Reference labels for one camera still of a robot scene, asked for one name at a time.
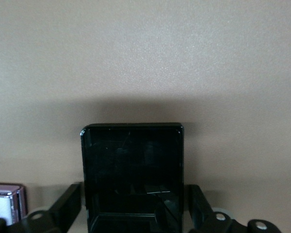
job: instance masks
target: black device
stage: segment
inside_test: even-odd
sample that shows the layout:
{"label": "black device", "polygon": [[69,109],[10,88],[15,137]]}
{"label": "black device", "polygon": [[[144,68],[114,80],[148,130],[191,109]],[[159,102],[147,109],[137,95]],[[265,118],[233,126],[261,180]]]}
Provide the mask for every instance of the black device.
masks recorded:
{"label": "black device", "polygon": [[[91,125],[81,138],[89,232],[182,233],[180,124]],[[244,226],[214,212],[198,185],[188,188],[189,233],[281,233],[265,220]],[[75,183],[47,211],[9,226],[0,218],[0,233],[67,233],[80,210],[81,183]]]}
{"label": "black device", "polygon": [[181,124],[93,124],[81,141],[90,233],[182,232]]}

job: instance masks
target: black mount arm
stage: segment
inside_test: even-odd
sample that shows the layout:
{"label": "black mount arm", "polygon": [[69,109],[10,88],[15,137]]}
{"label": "black mount arm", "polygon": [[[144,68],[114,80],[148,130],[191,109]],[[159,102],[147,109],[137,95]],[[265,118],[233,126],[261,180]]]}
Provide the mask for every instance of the black mount arm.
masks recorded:
{"label": "black mount arm", "polygon": [[[81,184],[72,184],[47,211],[36,211],[6,226],[0,233],[67,233],[81,210]],[[214,212],[198,185],[189,186],[189,210],[195,229],[189,233],[281,233],[272,223],[254,219],[247,227],[221,212]]]}
{"label": "black mount arm", "polygon": [[189,233],[281,233],[265,220],[253,219],[246,227],[225,213],[214,212],[200,187],[189,187],[189,210],[195,227]]}

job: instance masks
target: dark screen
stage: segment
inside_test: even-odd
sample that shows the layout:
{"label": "dark screen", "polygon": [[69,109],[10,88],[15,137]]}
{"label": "dark screen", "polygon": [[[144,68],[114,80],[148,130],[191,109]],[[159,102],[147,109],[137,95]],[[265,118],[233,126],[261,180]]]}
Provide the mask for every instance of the dark screen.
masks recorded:
{"label": "dark screen", "polygon": [[97,124],[81,133],[90,233],[180,233],[180,124]]}

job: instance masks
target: beige wall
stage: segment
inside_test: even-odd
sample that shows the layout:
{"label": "beige wall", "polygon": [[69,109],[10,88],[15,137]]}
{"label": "beige wall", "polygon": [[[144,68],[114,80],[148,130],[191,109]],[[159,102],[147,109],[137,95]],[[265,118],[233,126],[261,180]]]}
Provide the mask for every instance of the beige wall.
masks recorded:
{"label": "beige wall", "polygon": [[83,179],[83,126],[158,121],[186,184],[291,233],[291,1],[0,0],[0,182],[31,210]]}

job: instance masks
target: silver camera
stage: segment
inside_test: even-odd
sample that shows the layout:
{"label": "silver camera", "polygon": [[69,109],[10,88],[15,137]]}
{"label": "silver camera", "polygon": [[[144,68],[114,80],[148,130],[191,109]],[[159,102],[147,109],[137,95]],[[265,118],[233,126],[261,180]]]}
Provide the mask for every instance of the silver camera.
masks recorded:
{"label": "silver camera", "polygon": [[0,184],[0,218],[12,225],[27,214],[25,188],[20,184]]}

